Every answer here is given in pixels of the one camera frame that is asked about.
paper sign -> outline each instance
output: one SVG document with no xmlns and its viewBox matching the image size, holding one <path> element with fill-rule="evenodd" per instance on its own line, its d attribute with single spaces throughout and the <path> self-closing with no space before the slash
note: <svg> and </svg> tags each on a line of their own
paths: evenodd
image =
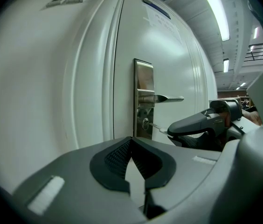
<svg viewBox="0 0 263 224">
<path fill-rule="evenodd" d="M 181 43 L 179 32 L 176 26 L 172 24 L 170 20 L 161 12 L 155 10 L 154 8 L 148 5 L 145 5 L 145 7 L 148 13 L 150 25 L 157 26 L 160 29 L 172 34 Z"/>
</svg>

door handle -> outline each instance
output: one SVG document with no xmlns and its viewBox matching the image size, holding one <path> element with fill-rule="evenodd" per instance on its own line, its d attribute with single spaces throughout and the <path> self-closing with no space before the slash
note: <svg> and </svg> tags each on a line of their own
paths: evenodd
<svg viewBox="0 0 263 224">
<path fill-rule="evenodd" d="M 153 66 L 134 59 L 134 137 L 152 139 L 154 106 L 157 103 L 180 102 L 183 96 L 156 95 Z"/>
<path fill-rule="evenodd" d="M 169 103 L 180 102 L 184 100 L 183 96 L 165 96 L 165 95 L 143 95 L 139 96 L 139 103 L 156 104 L 156 103 Z"/>
</svg>

ceiling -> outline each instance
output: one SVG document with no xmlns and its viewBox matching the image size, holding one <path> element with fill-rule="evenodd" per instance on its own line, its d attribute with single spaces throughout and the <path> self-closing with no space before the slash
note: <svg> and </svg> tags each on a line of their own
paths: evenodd
<svg viewBox="0 0 263 224">
<path fill-rule="evenodd" d="M 245 90 L 263 71 L 263 45 L 257 46 L 257 58 L 246 58 L 249 45 L 263 43 L 263 30 L 248 9 L 247 0 L 221 0 L 225 9 L 230 40 L 222 42 L 215 16 L 207 0 L 167 0 L 191 27 L 204 48 L 215 73 L 218 91 Z M 254 39 L 254 30 L 258 36 Z M 223 72 L 223 59 L 229 59 L 228 72 Z"/>
</svg>

lever handle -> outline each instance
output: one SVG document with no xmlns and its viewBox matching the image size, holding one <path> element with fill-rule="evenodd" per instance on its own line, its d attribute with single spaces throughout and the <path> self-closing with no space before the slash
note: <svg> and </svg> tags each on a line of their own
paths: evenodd
<svg viewBox="0 0 263 224">
<path fill-rule="evenodd" d="M 180 102 L 184 100 L 183 96 L 165 96 L 165 95 L 143 95 L 139 96 L 139 103 L 148 103 L 148 104 L 156 104 L 156 103 L 169 103 L 169 102 Z"/>
</svg>

ceiling light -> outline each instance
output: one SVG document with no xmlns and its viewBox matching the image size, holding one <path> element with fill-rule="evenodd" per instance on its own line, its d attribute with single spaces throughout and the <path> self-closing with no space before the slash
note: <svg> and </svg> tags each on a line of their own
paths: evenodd
<svg viewBox="0 0 263 224">
<path fill-rule="evenodd" d="M 255 28 L 254 39 L 257 38 L 257 35 L 258 35 L 258 28 Z"/>
<path fill-rule="evenodd" d="M 217 24 L 219 25 L 222 41 L 230 39 L 227 17 L 221 0 L 207 0 L 215 14 Z"/>
<path fill-rule="evenodd" d="M 224 59 L 224 73 L 228 72 L 229 69 L 229 59 Z"/>
</svg>

